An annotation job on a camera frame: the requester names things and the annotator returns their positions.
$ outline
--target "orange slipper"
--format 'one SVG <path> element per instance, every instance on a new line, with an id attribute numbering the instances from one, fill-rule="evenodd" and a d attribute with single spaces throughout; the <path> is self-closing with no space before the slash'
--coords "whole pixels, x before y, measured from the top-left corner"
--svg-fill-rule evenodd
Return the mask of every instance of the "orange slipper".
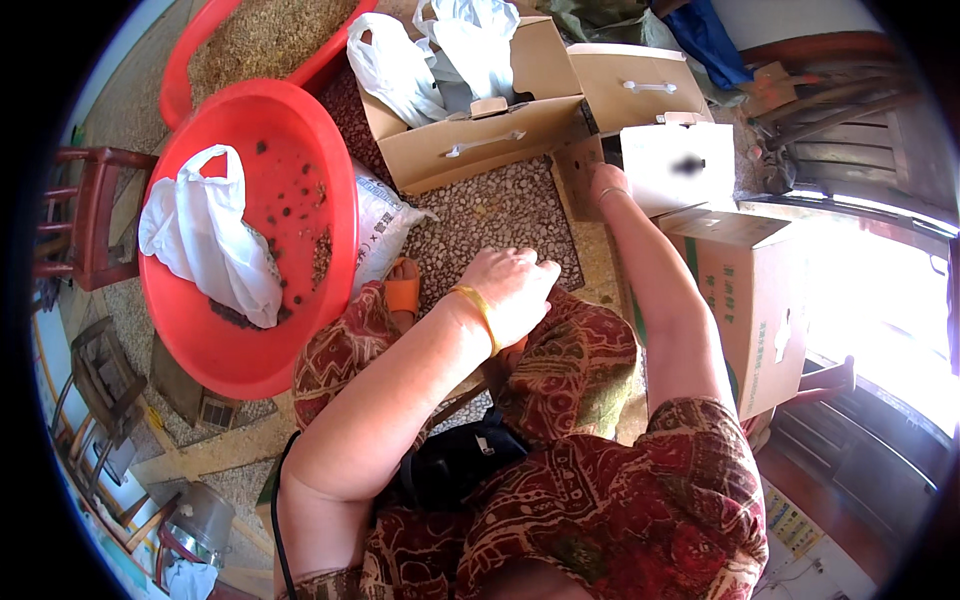
<path id="1" fill-rule="evenodd" d="M 391 271 L 409 260 L 414 265 L 416 275 L 413 279 L 388 279 L 383 282 L 387 288 L 387 308 L 391 312 L 406 310 L 417 316 L 420 308 L 420 265 L 413 258 L 401 256 L 394 262 Z"/>

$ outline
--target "red wooden chair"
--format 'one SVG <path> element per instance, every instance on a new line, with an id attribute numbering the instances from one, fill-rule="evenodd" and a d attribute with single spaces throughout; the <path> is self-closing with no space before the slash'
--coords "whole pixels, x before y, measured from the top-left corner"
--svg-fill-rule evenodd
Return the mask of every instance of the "red wooden chair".
<path id="1" fill-rule="evenodd" d="M 82 160 L 84 169 L 80 183 L 47 190 L 47 222 L 37 226 L 39 235 L 59 233 L 60 238 L 36 247 L 34 277 L 70 276 L 87 292 L 123 281 L 139 274 L 137 261 L 111 261 L 109 247 L 110 216 L 120 169 L 130 167 L 147 171 L 147 180 L 154 171 L 156 156 L 142 155 L 116 148 L 60 148 L 56 163 Z M 72 218 L 52 222 L 54 206 L 76 198 Z M 46 260 L 46 256 L 68 249 L 66 261 Z"/>

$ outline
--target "black bag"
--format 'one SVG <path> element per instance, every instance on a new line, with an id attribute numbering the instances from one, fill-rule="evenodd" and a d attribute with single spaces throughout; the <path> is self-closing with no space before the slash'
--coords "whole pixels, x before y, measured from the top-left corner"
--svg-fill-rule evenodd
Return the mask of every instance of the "black bag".
<path id="1" fill-rule="evenodd" d="M 527 448 L 493 407 L 483 420 L 447 429 L 407 451 L 388 488 L 401 504 L 432 512 L 464 510 L 463 499 L 498 470 L 521 460 Z"/>

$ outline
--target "woman's arm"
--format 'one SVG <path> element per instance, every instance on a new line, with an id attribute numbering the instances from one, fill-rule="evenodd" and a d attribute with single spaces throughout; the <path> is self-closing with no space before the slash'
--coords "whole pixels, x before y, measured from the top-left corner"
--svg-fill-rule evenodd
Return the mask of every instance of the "woman's arm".
<path id="1" fill-rule="evenodd" d="M 560 266 L 536 261 L 530 249 L 487 249 L 460 280 L 490 306 L 492 333 L 503 346 L 526 335 L 548 309 Z M 360 564 L 372 499 L 437 405 L 491 351 L 476 306 L 448 294 L 314 418 L 283 464 L 277 499 L 295 579 Z M 282 581 L 275 569 L 281 588 Z"/>
<path id="2" fill-rule="evenodd" d="M 609 188 L 619 190 L 603 194 Z M 590 196 L 613 231 L 646 325 L 648 414 L 683 396 L 718 398 L 736 414 L 716 321 L 680 254 L 620 191 L 629 189 L 623 171 L 596 166 Z"/>

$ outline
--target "metal container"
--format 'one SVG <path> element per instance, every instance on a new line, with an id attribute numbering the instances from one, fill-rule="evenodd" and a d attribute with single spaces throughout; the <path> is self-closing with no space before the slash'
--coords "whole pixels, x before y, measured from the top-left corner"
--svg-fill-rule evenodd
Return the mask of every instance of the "metal container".
<path id="1" fill-rule="evenodd" d="M 177 503 L 166 527 L 186 550 L 220 568 L 233 515 L 232 504 L 207 484 L 195 481 Z"/>

